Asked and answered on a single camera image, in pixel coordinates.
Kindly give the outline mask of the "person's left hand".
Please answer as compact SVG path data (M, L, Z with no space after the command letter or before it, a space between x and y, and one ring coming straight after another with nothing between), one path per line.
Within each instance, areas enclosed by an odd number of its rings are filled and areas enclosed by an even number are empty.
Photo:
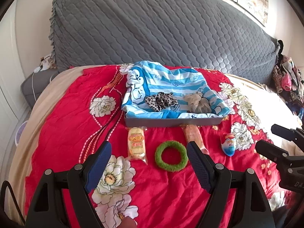
M126 216L120 223L117 228L137 228L137 224L135 220L130 218L129 216Z

